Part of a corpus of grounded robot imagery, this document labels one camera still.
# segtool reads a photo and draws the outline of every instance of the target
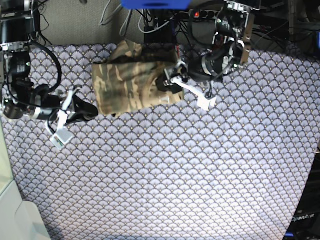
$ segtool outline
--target camouflage bag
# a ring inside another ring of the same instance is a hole
[[[92,80],[99,112],[117,116],[154,107],[174,104],[184,93],[159,91],[156,80],[164,69],[177,64],[175,49],[166,52],[143,53],[143,46],[122,41],[107,63],[92,66]]]

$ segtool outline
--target fabric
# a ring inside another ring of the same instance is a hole
[[[175,48],[170,51],[143,53],[141,44],[122,41],[107,63],[92,66],[92,80],[101,114],[121,115],[183,99],[177,94],[158,90],[156,80],[165,68],[177,64]]]
[[[91,63],[115,48],[54,47],[60,89],[80,84],[95,103]],[[53,85],[49,56],[31,56],[32,80]],[[319,75],[313,60],[252,51],[213,86],[209,112],[186,92],[174,105],[99,115],[70,126],[62,151],[43,121],[3,118],[14,178],[53,240],[281,240],[320,140]]]

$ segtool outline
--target camouflage cloth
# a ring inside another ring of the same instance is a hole
[[[99,112],[104,115],[137,111],[161,104],[174,104],[183,92],[162,92],[156,80],[164,69],[177,64],[176,50],[143,54],[143,46],[122,41],[107,63],[92,66],[93,86]]]

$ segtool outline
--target scale pattern fabric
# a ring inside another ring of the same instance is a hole
[[[91,63],[115,47],[54,47],[60,89],[82,85],[94,103]],[[31,56],[32,79],[54,84],[50,57]],[[282,239],[320,140],[319,67],[253,51],[214,85],[209,112],[187,92],[175,105],[100,115],[70,126],[76,137],[62,151],[44,122],[3,118],[15,180],[53,240]]]

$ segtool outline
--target patterned tablecloth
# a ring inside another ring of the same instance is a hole
[[[95,102],[91,63],[114,44],[56,46],[60,89]],[[32,79],[56,81],[33,50]],[[320,140],[319,63],[253,51],[215,84],[205,112],[193,94],[176,105],[100,115],[70,126],[58,151],[45,123],[3,127],[15,180],[53,240],[280,240],[302,196]]]

